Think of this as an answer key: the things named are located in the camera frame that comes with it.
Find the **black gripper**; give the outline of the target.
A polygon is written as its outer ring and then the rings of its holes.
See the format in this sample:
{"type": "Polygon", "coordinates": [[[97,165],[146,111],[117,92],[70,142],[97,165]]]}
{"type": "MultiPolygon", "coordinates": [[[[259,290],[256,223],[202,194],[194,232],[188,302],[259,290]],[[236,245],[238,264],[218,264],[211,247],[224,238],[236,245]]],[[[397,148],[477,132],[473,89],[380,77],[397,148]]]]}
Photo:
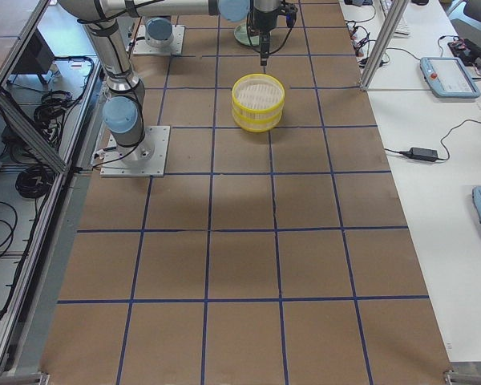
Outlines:
{"type": "Polygon", "coordinates": [[[270,56],[270,32],[277,26],[279,10],[262,11],[253,8],[249,11],[248,25],[251,30],[258,31],[260,65],[266,66],[270,56]]]}

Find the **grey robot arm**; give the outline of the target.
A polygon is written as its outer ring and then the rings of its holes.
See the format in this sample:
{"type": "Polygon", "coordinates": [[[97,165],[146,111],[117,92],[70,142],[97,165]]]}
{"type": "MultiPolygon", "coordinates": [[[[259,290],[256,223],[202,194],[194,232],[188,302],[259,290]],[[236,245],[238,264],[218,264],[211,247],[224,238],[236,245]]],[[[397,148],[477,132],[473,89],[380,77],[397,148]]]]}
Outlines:
{"type": "Polygon", "coordinates": [[[133,18],[159,16],[219,15],[230,22],[246,20],[259,32],[261,66],[270,55],[271,31],[286,12],[285,1],[61,1],[65,11],[84,25],[100,26],[128,15],[133,18]]]}
{"type": "Polygon", "coordinates": [[[145,138],[143,82],[133,69],[117,21],[80,23],[107,77],[109,96],[103,122],[115,139],[119,158],[133,157],[145,138]]]}

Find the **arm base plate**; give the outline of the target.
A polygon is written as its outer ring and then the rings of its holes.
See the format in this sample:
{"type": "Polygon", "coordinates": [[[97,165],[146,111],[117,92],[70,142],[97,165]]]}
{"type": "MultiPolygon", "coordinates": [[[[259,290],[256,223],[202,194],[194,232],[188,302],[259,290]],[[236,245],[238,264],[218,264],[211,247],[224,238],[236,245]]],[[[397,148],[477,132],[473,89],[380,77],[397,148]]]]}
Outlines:
{"type": "Polygon", "coordinates": [[[108,146],[115,147],[115,150],[106,153],[100,176],[164,177],[170,133],[169,126],[146,126],[144,139],[135,150],[117,146],[110,134],[108,146]]]}
{"type": "Polygon", "coordinates": [[[135,38],[133,55],[181,56],[184,45],[184,25],[173,25],[168,39],[151,37],[141,25],[135,38]]]}

